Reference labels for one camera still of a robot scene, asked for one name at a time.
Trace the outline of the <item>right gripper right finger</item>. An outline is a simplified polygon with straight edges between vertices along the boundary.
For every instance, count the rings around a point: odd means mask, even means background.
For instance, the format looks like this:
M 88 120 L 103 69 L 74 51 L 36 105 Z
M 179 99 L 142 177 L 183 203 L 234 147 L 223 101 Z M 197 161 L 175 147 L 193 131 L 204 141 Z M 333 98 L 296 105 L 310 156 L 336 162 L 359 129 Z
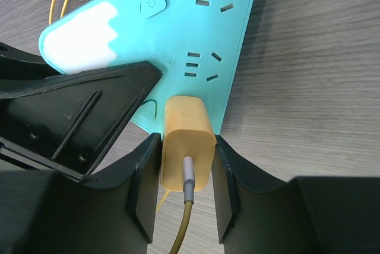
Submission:
M 379 178 L 298 176 L 285 182 L 217 137 L 212 166 L 226 253 L 378 253 Z

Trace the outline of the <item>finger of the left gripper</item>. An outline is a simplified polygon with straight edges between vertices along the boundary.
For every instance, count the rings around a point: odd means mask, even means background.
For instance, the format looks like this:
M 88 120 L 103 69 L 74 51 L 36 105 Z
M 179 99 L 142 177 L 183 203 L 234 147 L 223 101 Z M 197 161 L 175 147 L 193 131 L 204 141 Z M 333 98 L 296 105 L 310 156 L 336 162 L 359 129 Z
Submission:
M 90 175 L 161 77 L 147 61 L 61 74 L 1 44 L 1 169 Z

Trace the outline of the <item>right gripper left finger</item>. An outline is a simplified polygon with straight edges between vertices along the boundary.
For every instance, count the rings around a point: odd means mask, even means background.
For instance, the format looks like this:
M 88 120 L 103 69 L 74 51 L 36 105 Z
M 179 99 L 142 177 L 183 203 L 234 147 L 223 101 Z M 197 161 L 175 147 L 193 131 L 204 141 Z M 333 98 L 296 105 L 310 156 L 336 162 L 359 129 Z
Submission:
M 161 136 L 151 134 L 79 182 L 56 171 L 2 172 L 1 252 L 145 253 L 161 151 Z

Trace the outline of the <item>orange charger plug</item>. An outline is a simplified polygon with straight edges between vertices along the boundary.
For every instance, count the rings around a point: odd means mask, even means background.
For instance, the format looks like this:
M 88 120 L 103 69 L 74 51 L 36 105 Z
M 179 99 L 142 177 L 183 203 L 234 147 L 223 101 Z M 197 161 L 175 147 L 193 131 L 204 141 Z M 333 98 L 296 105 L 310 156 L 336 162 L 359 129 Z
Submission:
M 213 164 L 216 136 L 204 102 L 198 97 L 173 96 L 164 110 L 161 185 L 170 192 L 183 189 L 183 159 L 194 162 L 195 191 L 207 186 Z

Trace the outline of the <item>teal triangular power socket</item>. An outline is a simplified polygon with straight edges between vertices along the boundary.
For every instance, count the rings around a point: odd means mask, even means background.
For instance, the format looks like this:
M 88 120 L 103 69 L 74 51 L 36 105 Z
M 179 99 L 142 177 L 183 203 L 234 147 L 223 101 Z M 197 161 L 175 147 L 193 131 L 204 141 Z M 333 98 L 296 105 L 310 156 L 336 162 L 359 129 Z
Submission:
M 46 27 L 43 59 L 63 74 L 149 61 L 162 77 L 132 120 L 163 130 L 177 95 L 203 100 L 221 130 L 254 0 L 91 0 Z

